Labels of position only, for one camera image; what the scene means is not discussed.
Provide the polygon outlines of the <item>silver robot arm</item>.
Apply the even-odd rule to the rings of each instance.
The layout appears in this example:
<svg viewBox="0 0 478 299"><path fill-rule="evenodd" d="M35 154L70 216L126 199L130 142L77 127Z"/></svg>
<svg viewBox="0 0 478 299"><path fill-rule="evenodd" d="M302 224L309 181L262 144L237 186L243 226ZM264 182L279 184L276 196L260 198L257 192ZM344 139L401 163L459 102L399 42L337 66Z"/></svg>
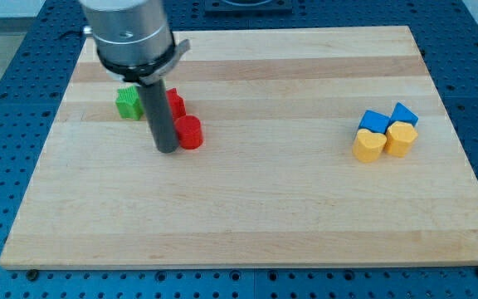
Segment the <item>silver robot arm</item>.
<svg viewBox="0 0 478 299"><path fill-rule="evenodd" d="M160 0L80 0L103 67L136 86L154 144L161 153L179 147L164 77L191 48L177 42Z"/></svg>

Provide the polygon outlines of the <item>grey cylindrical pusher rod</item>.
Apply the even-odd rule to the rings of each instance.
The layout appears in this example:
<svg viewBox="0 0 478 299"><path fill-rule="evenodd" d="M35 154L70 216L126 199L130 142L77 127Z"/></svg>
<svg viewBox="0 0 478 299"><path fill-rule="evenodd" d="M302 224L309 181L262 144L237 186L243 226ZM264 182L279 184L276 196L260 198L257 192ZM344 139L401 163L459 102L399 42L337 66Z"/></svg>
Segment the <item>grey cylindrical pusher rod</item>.
<svg viewBox="0 0 478 299"><path fill-rule="evenodd" d="M136 89L157 150L173 153L179 142L163 80Z"/></svg>

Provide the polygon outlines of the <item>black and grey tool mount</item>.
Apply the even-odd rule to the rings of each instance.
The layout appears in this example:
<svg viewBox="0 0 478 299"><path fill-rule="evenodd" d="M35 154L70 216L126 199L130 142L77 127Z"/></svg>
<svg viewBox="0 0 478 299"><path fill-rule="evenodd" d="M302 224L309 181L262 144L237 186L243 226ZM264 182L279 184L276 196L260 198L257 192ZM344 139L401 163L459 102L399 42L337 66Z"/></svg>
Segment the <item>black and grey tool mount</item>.
<svg viewBox="0 0 478 299"><path fill-rule="evenodd" d="M114 64L104 58L97 50L100 63L110 76L120 82L135 83L139 86L150 86L162 80L180 62L182 56L191 49L188 39L179 44L172 44L166 52L150 63L138 66L123 66Z"/></svg>

